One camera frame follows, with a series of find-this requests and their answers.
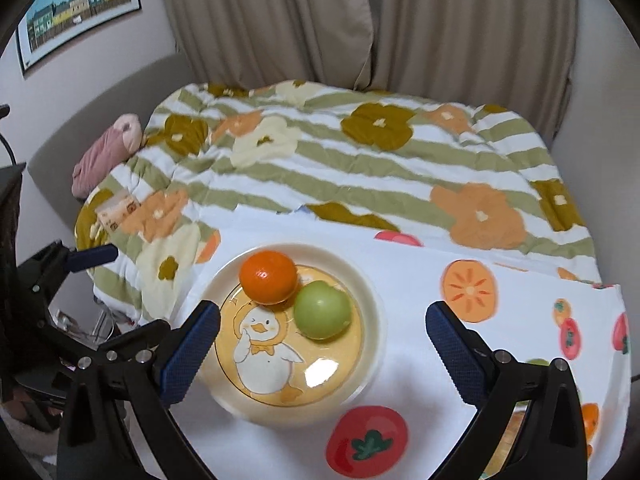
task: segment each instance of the picture frame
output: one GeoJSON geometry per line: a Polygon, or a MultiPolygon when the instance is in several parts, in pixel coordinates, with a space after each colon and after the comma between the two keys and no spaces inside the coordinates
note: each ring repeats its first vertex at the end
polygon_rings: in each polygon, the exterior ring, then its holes
{"type": "Polygon", "coordinates": [[[141,8],[140,0],[35,0],[16,31],[22,74],[81,34],[141,8]]]}

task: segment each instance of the screw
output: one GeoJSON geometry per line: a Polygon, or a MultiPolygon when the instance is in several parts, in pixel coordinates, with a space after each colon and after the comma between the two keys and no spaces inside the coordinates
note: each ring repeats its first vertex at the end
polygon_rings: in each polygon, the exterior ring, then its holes
{"type": "Polygon", "coordinates": [[[554,365],[556,366],[556,368],[558,370],[560,370],[561,372],[564,372],[565,370],[567,370],[567,368],[569,367],[569,363],[567,363],[567,361],[565,361],[562,358],[557,358],[554,359],[554,365]]]}
{"type": "Polygon", "coordinates": [[[502,363],[503,365],[511,361],[511,354],[506,350],[495,351],[494,357],[495,357],[495,360],[497,360],[499,363],[502,363]]]}
{"type": "Polygon", "coordinates": [[[141,350],[136,354],[136,361],[143,365],[144,363],[151,361],[153,356],[154,353],[151,350],[141,350]]]}
{"type": "Polygon", "coordinates": [[[81,370],[86,370],[89,366],[91,366],[91,358],[89,356],[81,357],[78,361],[78,368],[81,370]]]}

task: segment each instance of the curtain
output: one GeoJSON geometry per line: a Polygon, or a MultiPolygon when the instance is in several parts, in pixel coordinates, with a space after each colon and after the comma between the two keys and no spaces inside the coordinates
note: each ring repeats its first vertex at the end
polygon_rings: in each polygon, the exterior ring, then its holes
{"type": "Polygon", "coordinates": [[[368,0],[164,0],[201,80],[259,88],[285,79],[370,82],[368,0]]]}
{"type": "Polygon", "coordinates": [[[371,86],[498,104],[550,143],[568,102],[577,0],[382,0],[371,86]]]}

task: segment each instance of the duck illustration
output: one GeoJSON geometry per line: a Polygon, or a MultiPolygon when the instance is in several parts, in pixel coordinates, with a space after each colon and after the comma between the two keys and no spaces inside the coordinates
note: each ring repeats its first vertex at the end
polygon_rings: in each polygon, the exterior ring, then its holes
{"type": "Polygon", "coordinates": [[[293,363],[304,360],[283,343],[287,335],[287,314],[249,302],[234,317],[238,344],[234,361],[242,384],[252,393],[268,395],[280,392],[282,402],[291,402],[302,390],[289,384],[293,363]]]}

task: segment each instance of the floral comforter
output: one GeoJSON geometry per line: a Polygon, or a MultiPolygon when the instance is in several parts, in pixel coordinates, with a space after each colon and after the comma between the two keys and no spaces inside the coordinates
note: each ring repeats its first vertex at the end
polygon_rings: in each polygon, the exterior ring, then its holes
{"type": "Polygon", "coordinates": [[[145,147],[92,192],[79,249],[111,241],[95,294],[134,322],[169,319],[238,205],[300,209],[381,238],[598,282],[590,234],[539,135],[479,108],[285,81],[188,85],[153,113],[145,147]],[[128,197],[132,212],[97,212],[128,197]]]}

